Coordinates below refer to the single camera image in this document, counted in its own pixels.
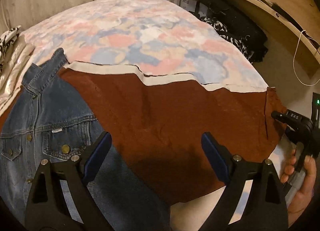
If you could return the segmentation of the person's right hand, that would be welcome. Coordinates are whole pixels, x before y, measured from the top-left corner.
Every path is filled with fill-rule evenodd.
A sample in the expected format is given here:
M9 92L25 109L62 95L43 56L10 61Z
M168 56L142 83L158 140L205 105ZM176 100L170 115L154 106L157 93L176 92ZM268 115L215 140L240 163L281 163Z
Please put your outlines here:
M284 173L280 178L281 183L287 182L289 177L293 174L295 170L294 164L296 161L296 150L294 149L291 152L291 157L285 165ZM315 186L317 176L315 159L307 155L304 159L304 168L306 169L304 182L287 208L290 226L302 215L304 210L306 210L313 197L313 188Z

